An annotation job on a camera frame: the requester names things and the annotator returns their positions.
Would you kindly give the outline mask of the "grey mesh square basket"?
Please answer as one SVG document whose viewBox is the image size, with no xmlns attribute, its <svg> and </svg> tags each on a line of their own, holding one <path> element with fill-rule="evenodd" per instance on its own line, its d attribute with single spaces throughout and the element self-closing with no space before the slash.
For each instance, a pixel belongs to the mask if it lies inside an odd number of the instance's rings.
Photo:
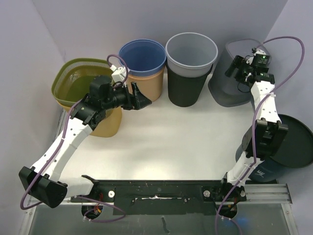
<svg viewBox="0 0 313 235">
<path fill-rule="evenodd" d="M 215 101 L 224 107 L 235 107 L 253 100 L 250 87 L 240 84 L 236 79 L 227 77 L 225 72 L 230 67 L 235 56 L 239 55 L 243 58 L 252 56 L 252 49 L 258 47 L 266 54 L 269 54 L 266 47 L 255 39 L 241 39 L 225 44 L 221 56 L 217 62 L 211 79 L 208 82 L 208 88 Z"/>
</svg>

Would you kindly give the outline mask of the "black ribbed round bin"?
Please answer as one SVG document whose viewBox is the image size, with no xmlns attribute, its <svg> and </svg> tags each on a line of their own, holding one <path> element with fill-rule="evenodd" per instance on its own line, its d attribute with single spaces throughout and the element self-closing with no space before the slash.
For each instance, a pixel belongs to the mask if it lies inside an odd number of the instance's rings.
<svg viewBox="0 0 313 235">
<path fill-rule="evenodd" d="M 178 75 L 169 68 L 168 63 L 166 63 L 166 68 L 168 73 L 168 97 L 170 101 L 179 107 L 190 107 L 197 102 L 204 83 L 213 69 L 213 65 L 206 74 L 199 77 Z"/>
</svg>

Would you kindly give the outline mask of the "light grey round bin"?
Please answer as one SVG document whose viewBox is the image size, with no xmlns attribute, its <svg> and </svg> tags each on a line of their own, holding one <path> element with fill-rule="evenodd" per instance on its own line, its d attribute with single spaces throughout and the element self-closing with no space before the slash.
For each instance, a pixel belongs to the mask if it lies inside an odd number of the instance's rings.
<svg viewBox="0 0 313 235">
<path fill-rule="evenodd" d="M 219 54 L 212 39 L 195 32 L 172 36 L 166 43 L 165 52 L 168 69 L 191 78 L 208 73 Z"/>
</svg>

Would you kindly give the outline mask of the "dark navy round bin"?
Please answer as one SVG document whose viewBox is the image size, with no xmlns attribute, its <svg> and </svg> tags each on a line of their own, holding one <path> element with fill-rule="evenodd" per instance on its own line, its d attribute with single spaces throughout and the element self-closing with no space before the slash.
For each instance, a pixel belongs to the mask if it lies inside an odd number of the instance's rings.
<svg viewBox="0 0 313 235">
<path fill-rule="evenodd" d="M 252 134 L 255 134 L 256 163 L 246 175 L 253 181 L 267 183 L 313 163 L 313 132 L 293 117 L 278 116 L 276 122 L 256 120 L 236 151 L 236 164 L 249 167 L 254 162 Z"/>
</svg>

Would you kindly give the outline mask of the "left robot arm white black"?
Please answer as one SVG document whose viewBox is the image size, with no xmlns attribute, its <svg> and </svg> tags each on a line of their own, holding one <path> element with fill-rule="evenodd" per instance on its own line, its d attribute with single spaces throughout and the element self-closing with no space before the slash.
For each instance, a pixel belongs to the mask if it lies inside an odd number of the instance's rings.
<svg viewBox="0 0 313 235">
<path fill-rule="evenodd" d="M 130 92 L 125 85 L 112 86 L 106 75 L 96 76 L 89 85 L 89 93 L 69 110 L 64 128 L 50 148 L 31 167 L 24 166 L 19 178 L 25 189 L 20 202 L 22 210 L 27 195 L 55 208 L 68 197 L 84 196 L 88 201 L 99 197 L 97 181 L 80 176 L 61 182 L 61 173 L 83 140 L 106 119 L 106 112 L 121 107 L 124 110 L 140 110 L 151 105 L 151 100 L 141 93 L 135 82 Z"/>
</svg>

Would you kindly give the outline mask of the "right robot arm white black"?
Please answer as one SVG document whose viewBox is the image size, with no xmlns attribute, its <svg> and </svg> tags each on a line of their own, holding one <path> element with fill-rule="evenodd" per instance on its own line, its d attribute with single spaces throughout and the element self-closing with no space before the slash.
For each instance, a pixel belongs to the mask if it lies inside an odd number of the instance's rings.
<svg viewBox="0 0 313 235">
<path fill-rule="evenodd" d="M 237 55 L 225 72 L 227 77 L 233 76 L 250 88 L 255 111 L 252 125 L 242 139 L 242 153 L 218 187 L 218 195 L 223 200 L 239 196 L 252 172 L 276 154 L 288 132 L 276 110 L 275 79 L 268 72 L 269 59 L 269 55 L 258 52 L 249 59 Z"/>
</svg>

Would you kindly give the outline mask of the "tan round bin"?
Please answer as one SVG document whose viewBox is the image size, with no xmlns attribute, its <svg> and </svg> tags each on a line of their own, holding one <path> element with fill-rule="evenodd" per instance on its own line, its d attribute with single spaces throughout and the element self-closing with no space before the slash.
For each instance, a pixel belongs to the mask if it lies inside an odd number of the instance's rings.
<svg viewBox="0 0 313 235">
<path fill-rule="evenodd" d="M 135 82 L 142 94 L 152 102 L 156 101 L 162 94 L 164 69 L 165 67 L 159 72 L 145 77 L 129 75 L 126 84 L 130 92 L 132 92 L 131 82 Z"/>
</svg>

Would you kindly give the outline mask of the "blue round bin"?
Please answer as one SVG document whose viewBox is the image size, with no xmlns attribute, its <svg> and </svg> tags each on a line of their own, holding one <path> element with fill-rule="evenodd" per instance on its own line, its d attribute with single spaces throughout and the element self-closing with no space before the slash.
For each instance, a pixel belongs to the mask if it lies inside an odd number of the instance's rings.
<svg viewBox="0 0 313 235">
<path fill-rule="evenodd" d="M 118 55 L 126 62 L 129 74 L 137 77 L 160 72 L 167 59 L 164 46 L 150 39 L 130 41 L 122 46 Z"/>
</svg>

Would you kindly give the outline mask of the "tan mesh square basket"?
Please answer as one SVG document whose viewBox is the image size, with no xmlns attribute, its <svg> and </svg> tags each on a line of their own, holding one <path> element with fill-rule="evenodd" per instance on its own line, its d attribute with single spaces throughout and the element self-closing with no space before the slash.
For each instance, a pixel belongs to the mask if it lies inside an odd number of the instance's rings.
<svg viewBox="0 0 313 235">
<path fill-rule="evenodd" d="M 98 124 L 95 130 L 90 134 L 91 136 L 109 138 L 118 132 L 122 121 L 122 109 L 118 107 L 108 110 L 106 115 L 107 118 Z"/>
</svg>

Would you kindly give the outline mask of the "green mesh square basket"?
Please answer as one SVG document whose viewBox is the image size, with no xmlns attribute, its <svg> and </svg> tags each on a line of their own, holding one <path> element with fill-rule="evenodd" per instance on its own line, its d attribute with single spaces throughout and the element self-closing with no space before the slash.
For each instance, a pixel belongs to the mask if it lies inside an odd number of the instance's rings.
<svg viewBox="0 0 313 235">
<path fill-rule="evenodd" d="M 107 61 L 94 58 L 70 60 L 56 75 L 51 93 L 61 105 L 71 107 L 89 92 L 91 81 L 99 75 L 112 76 Z"/>
</svg>

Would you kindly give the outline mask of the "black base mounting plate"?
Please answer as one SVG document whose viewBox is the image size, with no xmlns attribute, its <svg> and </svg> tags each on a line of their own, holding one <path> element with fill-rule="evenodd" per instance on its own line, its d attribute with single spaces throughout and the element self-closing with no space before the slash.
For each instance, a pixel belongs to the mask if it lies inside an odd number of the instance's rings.
<svg viewBox="0 0 313 235">
<path fill-rule="evenodd" d="M 244 202 L 246 192 L 244 187 L 232 189 L 225 180 L 99 180 L 84 199 L 72 197 L 71 202 L 88 199 L 113 203 L 115 215 L 215 215 L 220 202 Z"/>
</svg>

